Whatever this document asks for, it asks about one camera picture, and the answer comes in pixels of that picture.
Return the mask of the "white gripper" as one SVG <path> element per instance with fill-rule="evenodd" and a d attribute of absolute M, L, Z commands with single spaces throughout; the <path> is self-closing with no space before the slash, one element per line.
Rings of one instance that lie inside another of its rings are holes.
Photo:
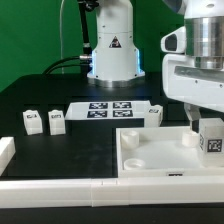
<path fill-rule="evenodd" d="M 224 113 L 224 69 L 198 69 L 192 57 L 167 54 L 162 62 L 162 82 L 168 98 L 185 103 L 192 131 L 199 130 L 199 107 Z"/>

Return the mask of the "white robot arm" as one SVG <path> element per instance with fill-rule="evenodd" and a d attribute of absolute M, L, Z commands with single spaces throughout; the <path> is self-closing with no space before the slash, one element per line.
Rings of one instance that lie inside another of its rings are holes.
<path fill-rule="evenodd" d="M 166 96 L 184 103 L 191 121 L 201 107 L 224 113 L 224 0 L 162 0 L 184 25 L 161 39 Z M 133 43 L 130 0 L 98 0 L 98 43 L 88 80 L 124 87 L 145 76 Z"/>

